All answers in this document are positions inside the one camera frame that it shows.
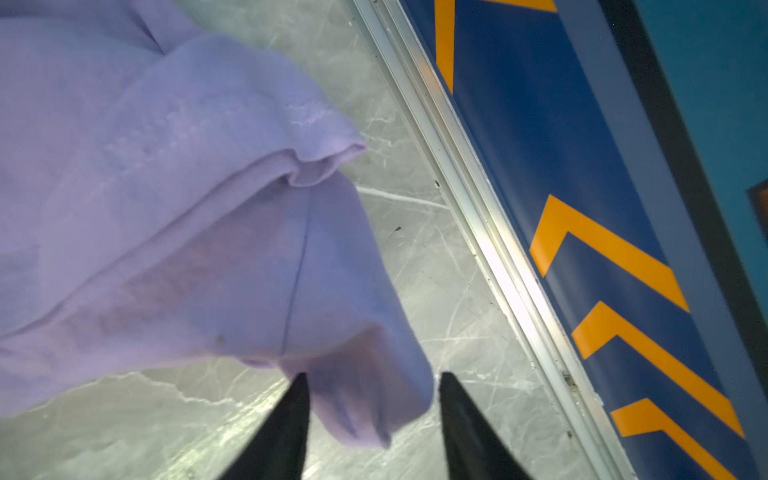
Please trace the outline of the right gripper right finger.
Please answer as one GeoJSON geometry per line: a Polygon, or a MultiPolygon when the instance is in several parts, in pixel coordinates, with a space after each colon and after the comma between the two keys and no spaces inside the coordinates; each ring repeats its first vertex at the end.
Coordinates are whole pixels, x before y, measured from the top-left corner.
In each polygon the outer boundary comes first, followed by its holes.
{"type": "Polygon", "coordinates": [[[450,480],[532,479],[451,372],[441,374],[439,405],[450,480]]]}

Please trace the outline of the lavender purple cloth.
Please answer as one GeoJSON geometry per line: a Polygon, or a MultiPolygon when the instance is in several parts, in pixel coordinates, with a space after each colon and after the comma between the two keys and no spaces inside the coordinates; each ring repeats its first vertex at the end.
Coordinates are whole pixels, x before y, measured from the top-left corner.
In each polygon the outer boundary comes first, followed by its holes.
{"type": "Polygon", "coordinates": [[[2,415],[229,357],[388,446],[433,374],[341,172],[364,149],[287,59],[171,1],[3,2],[2,415]]]}

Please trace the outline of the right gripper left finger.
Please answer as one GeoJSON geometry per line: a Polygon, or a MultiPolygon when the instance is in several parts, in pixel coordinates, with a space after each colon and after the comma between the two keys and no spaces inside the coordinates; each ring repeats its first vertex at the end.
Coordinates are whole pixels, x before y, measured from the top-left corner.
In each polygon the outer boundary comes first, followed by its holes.
{"type": "Polygon", "coordinates": [[[308,379],[300,373],[219,479],[301,479],[310,413],[308,379]]]}

